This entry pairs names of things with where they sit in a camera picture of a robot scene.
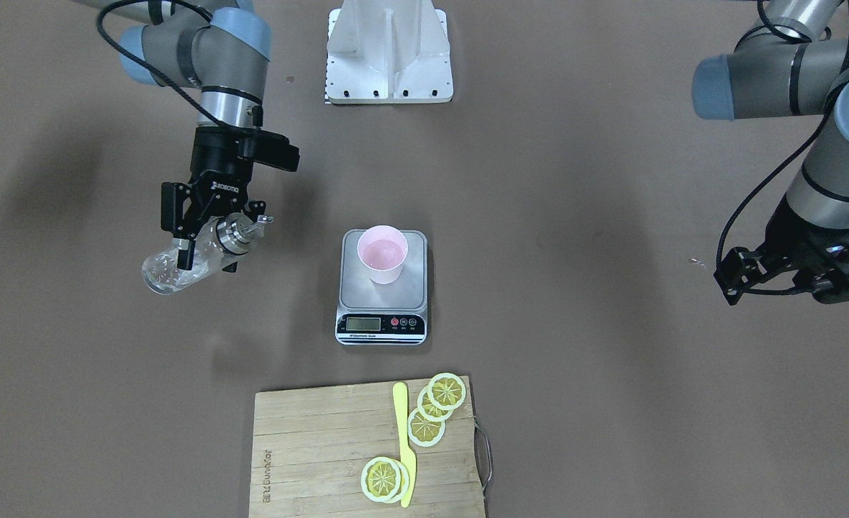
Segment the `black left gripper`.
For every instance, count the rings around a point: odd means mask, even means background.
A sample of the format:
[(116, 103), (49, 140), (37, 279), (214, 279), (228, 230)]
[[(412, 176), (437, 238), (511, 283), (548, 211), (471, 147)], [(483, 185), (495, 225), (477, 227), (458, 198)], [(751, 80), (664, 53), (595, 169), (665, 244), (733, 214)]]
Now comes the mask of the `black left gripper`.
[(745, 294), (777, 295), (756, 286), (784, 272), (807, 270), (813, 276), (841, 278), (843, 272), (826, 248), (838, 245), (842, 233), (803, 219), (784, 196), (766, 226), (763, 248), (731, 249), (715, 266), (714, 280), (727, 304), (734, 306)]

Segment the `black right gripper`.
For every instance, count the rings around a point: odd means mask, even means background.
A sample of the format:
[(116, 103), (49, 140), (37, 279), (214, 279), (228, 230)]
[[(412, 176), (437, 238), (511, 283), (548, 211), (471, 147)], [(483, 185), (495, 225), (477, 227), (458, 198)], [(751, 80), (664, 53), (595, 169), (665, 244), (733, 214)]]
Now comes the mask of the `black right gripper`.
[(236, 272), (238, 259), (263, 238), (268, 225), (266, 203), (249, 202), (253, 162), (240, 157), (243, 137), (242, 132), (221, 127), (197, 128), (192, 144), (190, 186), (178, 181), (161, 184), (161, 229), (173, 236), (176, 263), (181, 270), (194, 267), (196, 237), (203, 227), (198, 219), (186, 219), (186, 202), (191, 202), (198, 217), (224, 217), (224, 272)]

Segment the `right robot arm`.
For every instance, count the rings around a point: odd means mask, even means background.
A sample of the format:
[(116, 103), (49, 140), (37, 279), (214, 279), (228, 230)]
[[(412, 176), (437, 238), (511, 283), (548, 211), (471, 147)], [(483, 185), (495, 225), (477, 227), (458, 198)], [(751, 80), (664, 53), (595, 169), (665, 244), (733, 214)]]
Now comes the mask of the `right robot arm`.
[(89, 1), (96, 30), (128, 76), (165, 86), (199, 118), (190, 177), (160, 188), (172, 245), (142, 266), (155, 291), (235, 272), (272, 219), (249, 194), (255, 164), (299, 167), (299, 149), (264, 130), (272, 32), (250, 1)]

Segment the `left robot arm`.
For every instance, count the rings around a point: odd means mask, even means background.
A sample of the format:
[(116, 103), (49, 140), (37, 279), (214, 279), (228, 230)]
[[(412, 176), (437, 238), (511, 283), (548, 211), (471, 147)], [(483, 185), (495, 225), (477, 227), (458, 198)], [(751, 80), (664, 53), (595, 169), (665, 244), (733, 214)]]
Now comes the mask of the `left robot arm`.
[(747, 194), (727, 220), (714, 279), (726, 302), (809, 293), (849, 301), (849, 1), (760, 1), (728, 55), (700, 62), (692, 106), (704, 120), (819, 115), (807, 140), (768, 174), (802, 164), (756, 249), (726, 247)]

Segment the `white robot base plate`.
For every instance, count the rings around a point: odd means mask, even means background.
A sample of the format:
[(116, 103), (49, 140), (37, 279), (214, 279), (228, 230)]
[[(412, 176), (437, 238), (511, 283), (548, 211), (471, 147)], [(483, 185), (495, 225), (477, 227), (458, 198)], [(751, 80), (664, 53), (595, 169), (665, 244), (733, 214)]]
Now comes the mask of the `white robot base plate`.
[(333, 105), (448, 103), (448, 17), (431, 1), (345, 1), (328, 14), (324, 99)]

